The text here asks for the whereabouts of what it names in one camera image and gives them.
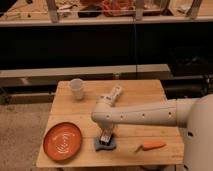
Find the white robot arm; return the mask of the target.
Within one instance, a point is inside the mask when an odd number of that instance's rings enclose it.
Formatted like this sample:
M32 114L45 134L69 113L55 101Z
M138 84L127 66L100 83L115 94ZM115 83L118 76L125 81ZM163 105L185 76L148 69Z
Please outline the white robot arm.
M103 97L91 118L104 129L110 124L185 127L183 171L213 171L213 94L126 107L111 107Z

